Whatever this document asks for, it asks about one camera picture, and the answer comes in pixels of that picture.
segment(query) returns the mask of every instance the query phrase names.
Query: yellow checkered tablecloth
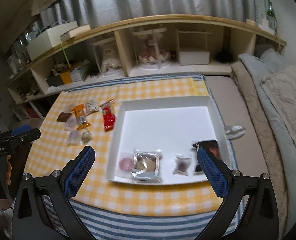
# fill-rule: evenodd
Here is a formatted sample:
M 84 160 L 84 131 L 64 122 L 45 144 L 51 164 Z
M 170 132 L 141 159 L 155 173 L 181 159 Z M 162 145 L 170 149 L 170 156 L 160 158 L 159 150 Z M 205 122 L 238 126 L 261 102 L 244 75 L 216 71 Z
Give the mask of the yellow checkered tablecloth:
M 204 95 L 204 81 L 192 78 L 118 84 L 75 92 L 61 92 L 40 130 L 41 137 L 32 145 L 25 172 L 34 177 L 49 175 L 74 159 L 84 145 L 67 146 L 69 132 L 58 115 L 70 103 L 83 103 L 94 97 L 99 104 L 113 98 L 116 115 L 122 101 Z M 113 183 L 106 179 L 106 169 L 113 130 L 104 132 L 102 113 L 87 117 L 93 140 L 87 145 L 96 152 L 96 160 L 74 200 L 112 212 L 145 216 L 181 216 L 216 210 L 222 202 L 209 182 L 171 186 L 141 186 Z

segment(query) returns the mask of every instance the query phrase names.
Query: curtain fold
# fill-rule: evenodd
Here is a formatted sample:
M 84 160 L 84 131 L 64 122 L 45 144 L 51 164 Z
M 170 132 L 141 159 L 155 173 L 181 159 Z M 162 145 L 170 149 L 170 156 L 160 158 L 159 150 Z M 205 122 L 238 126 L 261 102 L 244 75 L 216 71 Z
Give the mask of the curtain fold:
M 61 20 L 91 28 L 130 18 L 162 14 L 197 14 L 244 22 L 255 18 L 254 0 L 57 0 L 40 13 L 41 29 Z

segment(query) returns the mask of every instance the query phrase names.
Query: green bottle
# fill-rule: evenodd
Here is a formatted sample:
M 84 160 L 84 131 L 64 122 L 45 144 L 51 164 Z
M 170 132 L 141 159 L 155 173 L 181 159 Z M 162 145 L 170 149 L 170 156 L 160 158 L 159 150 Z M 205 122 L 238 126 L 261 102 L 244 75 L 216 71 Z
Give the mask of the green bottle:
M 267 11 L 267 20 L 269 23 L 269 28 L 277 32 L 277 20 L 275 16 L 275 11 L 270 0 L 268 0 L 268 11 Z

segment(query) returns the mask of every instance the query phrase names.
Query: bolt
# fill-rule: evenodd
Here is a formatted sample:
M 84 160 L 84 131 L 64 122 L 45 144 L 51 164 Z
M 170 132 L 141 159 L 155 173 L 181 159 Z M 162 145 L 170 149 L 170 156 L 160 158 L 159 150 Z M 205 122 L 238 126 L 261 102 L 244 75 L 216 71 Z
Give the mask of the bolt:
M 264 179 L 269 179 L 269 175 L 267 173 L 263 173 L 263 178 Z
M 53 176 L 53 177 L 57 177 L 57 176 L 60 175 L 60 173 L 61 173 L 61 171 L 59 171 L 59 170 L 55 170 L 55 171 L 52 172 L 52 176 Z
M 239 170 L 233 170 L 233 171 L 232 171 L 232 174 L 233 174 L 235 177 L 239 177 L 239 176 L 240 176 L 240 171 L 239 171 Z
M 24 180 L 28 180 L 31 177 L 31 174 L 27 173 L 23 175 Z

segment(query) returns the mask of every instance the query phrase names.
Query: white tray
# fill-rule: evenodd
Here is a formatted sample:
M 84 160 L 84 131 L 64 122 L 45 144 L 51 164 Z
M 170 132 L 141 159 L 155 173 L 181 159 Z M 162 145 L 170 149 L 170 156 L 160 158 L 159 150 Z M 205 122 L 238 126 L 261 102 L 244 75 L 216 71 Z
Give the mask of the white tray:
M 193 141 L 217 140 L 221 159 L 230 167 L 228 147 L 220 116 L 210 97 L 190 96 L 154 98 L 122 102 L 114 127 L 107 168 L 107 179 L 143 185 L 173 185 L 207 180 L 193 175 L 197 164 Z M 136 182 L 131 172 L 121 172 L 119 161 L 124 153 L 162 150 L 158 184 Z M 190 155 L 188 176 L 175 174 L 176 154 Z

